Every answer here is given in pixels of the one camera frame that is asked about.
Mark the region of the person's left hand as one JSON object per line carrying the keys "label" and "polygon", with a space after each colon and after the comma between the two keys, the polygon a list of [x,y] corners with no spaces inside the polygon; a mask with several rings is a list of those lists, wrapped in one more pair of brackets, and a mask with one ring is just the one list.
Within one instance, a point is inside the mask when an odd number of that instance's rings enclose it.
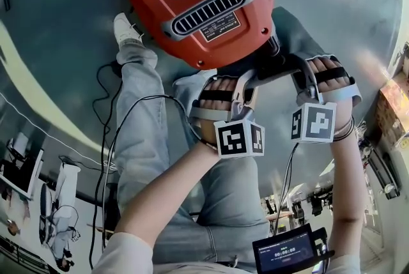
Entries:
{"label": "person's left hand", "polygon": [[[204,88],[204,91],[234,91],[238,79],[231,77],[221,77],[217,80],[212,80]],[[230,110],[231,102],[220,100],[205,100],[200,99],[199,104],[201,108],[213,110]]]}

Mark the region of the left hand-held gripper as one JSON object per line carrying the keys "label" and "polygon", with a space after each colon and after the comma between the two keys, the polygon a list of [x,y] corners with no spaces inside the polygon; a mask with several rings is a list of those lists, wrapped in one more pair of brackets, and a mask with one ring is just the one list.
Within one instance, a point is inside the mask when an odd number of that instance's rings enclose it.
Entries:
{"label": "left hand-held gripper", "polygon": [[248,70],[238,78],[231,111],[191,109],[192,118],[213,122],[222,159],[263,156],[265,153],[265,128],[254,121],[258,95],[258,88],[252,86],[255,77],[256,71]]}

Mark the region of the person's right forearm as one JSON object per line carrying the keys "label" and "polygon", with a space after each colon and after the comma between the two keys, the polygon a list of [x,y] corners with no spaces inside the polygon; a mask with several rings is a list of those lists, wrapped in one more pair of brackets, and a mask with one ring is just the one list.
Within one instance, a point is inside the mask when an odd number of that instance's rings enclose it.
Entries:
{"label": "person's right forearm", "polygon": [[330,148],[335,167],[329,247],[335,258],[359,255],[367,190],[356,135],[351,133]]}

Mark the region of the person's white shirt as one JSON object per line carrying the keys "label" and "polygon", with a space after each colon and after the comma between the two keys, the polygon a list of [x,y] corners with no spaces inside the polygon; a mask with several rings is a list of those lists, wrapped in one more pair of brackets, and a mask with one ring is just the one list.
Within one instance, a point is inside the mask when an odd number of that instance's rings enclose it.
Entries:
{"label": "person's white shirt", "polygon": [[217,263],[190,262],[154,265],[153,249],[142,239],[117,233],[91,274],[255,274]]}

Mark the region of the person's light blue jeans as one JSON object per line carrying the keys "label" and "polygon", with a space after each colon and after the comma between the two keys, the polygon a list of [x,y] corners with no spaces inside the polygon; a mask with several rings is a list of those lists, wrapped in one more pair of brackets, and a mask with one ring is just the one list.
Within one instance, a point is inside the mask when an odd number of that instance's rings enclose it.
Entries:
{"label": "person's light blue jeans", "polygon": [[[117,124],[137,114],[166,121],[154,51],[129,43],[118,51],[123,87]],[[253,158],[220,160],[196,183],[153,246],[154,265],[205,262],[255,272],[252,243],[268,236]]]}

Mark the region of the person's left forearm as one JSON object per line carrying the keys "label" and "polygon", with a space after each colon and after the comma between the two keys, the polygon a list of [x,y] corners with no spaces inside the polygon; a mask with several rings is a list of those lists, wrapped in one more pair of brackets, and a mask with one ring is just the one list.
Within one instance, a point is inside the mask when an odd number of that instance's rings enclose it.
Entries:
{"label": "person's left forearm", "polygon": [[109,242],[135,240],[153,248],[189,192],[219,156],[213,148],[198,142],[170,164],[165,119],[137,114],[126,118],[118,130],[115,159],[120,171],[121,218]]}

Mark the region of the red canister vacuum cleaner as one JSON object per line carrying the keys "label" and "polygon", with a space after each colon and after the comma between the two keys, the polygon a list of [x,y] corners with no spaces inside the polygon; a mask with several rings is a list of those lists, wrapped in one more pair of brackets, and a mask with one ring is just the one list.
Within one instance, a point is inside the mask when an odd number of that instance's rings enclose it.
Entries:
{"label": "red canister vacuum cleaner", "polygon": [[129,0],[166,53],[198,69],[233,64],[273,35],[274,0]]}

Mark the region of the person's left white shoe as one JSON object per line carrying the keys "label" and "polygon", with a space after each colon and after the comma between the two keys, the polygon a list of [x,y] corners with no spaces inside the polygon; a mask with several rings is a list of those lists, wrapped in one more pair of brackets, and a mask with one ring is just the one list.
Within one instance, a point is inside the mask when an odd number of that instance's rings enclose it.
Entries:
{"label": "person's left white shoe", "polygon": [[115,16],[113,21],[114,36],[119,49],[129,43],[143,46],[143,33],[140,33],[134,24],[131,24],[127,16],[122,12]]}

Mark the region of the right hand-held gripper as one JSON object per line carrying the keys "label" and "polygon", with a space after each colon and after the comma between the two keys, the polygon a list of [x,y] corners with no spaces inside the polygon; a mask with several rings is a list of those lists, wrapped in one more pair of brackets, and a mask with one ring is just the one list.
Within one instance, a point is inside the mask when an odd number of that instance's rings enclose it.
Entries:
{"label": "right hand-held gripper", "polygon": [[292,114],[291,140],[294,142],[331,143],[335,135],[336,103],[351,98],[354,105],[362,101],[353,77],[350,85],[320,93],[315,74],[308,61],[291,54],[295,71],[291,78],[297,92],[297,111]]}

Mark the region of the black timer display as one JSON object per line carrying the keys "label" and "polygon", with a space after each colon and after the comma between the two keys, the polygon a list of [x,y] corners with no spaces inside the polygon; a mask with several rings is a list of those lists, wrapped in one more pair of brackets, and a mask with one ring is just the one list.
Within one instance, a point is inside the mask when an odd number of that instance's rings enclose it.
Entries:
{"label": "black timer display", "polygon": [[335,252],[328,247],[324,227],[313,231],[305,224],[252,243],[258,274],[295,274],[322,265],[326,274]]}

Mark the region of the black wrist bands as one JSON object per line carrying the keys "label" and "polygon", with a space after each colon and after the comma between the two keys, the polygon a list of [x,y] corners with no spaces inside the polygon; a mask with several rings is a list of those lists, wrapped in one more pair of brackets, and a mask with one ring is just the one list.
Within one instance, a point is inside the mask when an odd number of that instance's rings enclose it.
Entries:
{"label": "black wrist bands", "polygon": [[341,141],[347,138],[352,132],[355,131],[355,119],[351,116],[349,122],[342,128],[334,131],[333,142]]}

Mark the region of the person's right hand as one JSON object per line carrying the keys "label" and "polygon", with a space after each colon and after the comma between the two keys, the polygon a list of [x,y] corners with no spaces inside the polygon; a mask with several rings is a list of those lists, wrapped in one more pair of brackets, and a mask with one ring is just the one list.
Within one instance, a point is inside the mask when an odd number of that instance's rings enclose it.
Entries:
{"label": "person's right hand", "polygon": [[[314,59],[309,60],[308,63],[314,74],[324,72],[329,69],[342,67],[339,62],[333,61],[327,57],[315,57]],[[321,93],[324,93],[327,91],[341,89],[349,85],[350,79],[348,77],[339,77],[320,82],[318,84],[318,89]]]}

